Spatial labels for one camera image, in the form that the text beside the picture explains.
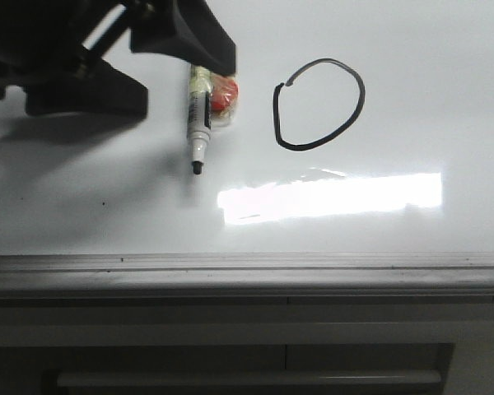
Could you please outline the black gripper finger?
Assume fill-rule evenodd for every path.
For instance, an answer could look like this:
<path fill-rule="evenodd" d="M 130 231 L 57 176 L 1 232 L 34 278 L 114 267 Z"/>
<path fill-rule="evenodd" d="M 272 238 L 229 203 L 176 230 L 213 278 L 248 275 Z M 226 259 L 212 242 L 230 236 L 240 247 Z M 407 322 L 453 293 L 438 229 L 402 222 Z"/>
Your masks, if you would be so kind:
<path fill-rule="evenodd" d="M 236 74 L 236 46 L 205 1 L 146 1 L 130 28 L 133 53 L 157 53 Z"/>

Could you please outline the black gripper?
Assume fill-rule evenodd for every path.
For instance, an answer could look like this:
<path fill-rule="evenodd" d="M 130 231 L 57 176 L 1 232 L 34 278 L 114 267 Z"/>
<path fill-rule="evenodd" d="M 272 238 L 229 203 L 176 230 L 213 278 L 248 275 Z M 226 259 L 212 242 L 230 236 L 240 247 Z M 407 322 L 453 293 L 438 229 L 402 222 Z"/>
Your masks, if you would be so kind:
<path fill-rule="evenodd" d="M 144 14 L 145 2 L 0 1 L 0 100 L 18 86 L 30 116 L 144 119 L 147 88 L 103 57 Z"/>

